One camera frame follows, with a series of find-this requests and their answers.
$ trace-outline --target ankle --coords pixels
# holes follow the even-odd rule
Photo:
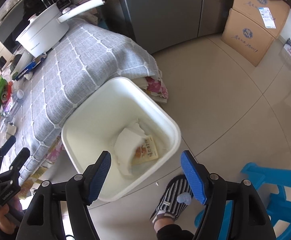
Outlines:
[[[167,225],[173,225],[174,224],[174,221],[173,219],[171,218],[161,218],[161,219],[158,219],[155,223],[154,223],[154,230],[156,232],[158,232],[162,227],[165,227]]]

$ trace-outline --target person's leg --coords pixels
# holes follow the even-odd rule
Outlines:
[[[193,193],[185,175],[173,178],[151,216],[158,240],[192,240],[193,234],[174,224],[181,212],[191,203]]]

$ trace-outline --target cardboard box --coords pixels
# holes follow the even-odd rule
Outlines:
[[[259,7],[268,7],[270,9],[275,29],[265,27]],[[234,0],[232,8],[256,22],[276,39],[283,29],[290,11],[290,6],[282,0]]]
[[[230,9],[222,41],[257,66],[274,38],[248,17]]]

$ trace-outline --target foot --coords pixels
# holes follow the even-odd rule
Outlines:
[[[150,218],[152,224],[162,218],[177,220],[182,211],[190,205],[192,197],[193,193],[185,175],[174,177],[168,183],[159,205]]]

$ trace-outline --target black pants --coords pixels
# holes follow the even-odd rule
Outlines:
[[[157,232],[158,240],[192,240],[194,235],[178,225],[166,225]]]

